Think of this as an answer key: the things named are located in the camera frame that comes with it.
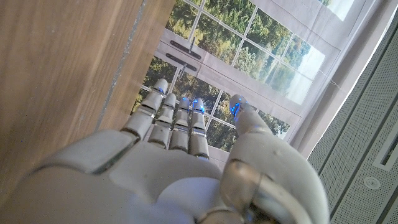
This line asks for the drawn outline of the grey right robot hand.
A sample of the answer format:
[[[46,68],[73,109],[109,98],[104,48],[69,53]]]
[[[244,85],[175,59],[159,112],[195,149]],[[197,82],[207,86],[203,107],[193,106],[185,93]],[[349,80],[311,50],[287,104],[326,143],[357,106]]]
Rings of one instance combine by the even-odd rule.
[[[119,131],[105,129],[32,169],[2,223],[328,223],[322,182],[241,95],[223,168],[209,159],[201,99],[159,79]]]

